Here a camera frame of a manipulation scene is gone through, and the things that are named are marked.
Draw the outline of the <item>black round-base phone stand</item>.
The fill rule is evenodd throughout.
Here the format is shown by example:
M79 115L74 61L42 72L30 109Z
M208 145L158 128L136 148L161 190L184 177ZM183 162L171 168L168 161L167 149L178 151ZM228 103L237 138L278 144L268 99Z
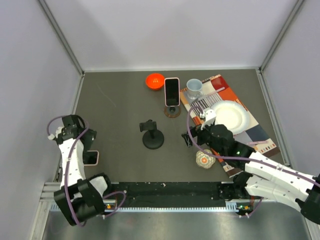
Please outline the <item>black round-base phone stand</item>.
M144 132L142 142L146 148L156 150L164 144L164 135L158 130L156 121L149 119L146 122L141 122L139 129L140 132Z

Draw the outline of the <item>phone with pink case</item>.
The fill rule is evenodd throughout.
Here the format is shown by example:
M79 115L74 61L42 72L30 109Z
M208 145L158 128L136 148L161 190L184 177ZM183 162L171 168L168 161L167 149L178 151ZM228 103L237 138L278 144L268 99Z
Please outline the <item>phone with pink case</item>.
M180 80L177 77L164 79L165 105L176 107L180 105Z

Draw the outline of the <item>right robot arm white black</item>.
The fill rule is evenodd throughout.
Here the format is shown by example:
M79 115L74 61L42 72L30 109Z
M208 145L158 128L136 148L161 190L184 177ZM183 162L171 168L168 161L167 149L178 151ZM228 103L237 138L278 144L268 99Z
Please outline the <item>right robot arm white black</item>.
M233 185L237 197L250 195L273 200L296 209L313 223L320 223L319 177L275 162L236 141L222 124L190 127L181 136L187 146L199 148L205 144L216 153L216 158L242 170Z

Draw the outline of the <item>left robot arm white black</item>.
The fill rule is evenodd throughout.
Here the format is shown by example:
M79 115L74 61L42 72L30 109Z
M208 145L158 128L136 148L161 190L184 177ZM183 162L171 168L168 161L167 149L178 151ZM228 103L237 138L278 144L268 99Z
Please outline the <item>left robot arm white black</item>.
M84 154L97 136L84 119L78 115L58 116L63 126L49 135L58 145L62 158L60 189L53 199L71 226L83 226L92 217L105 210L103 198L109 198L114 187L104 173L90 178L85 176Z

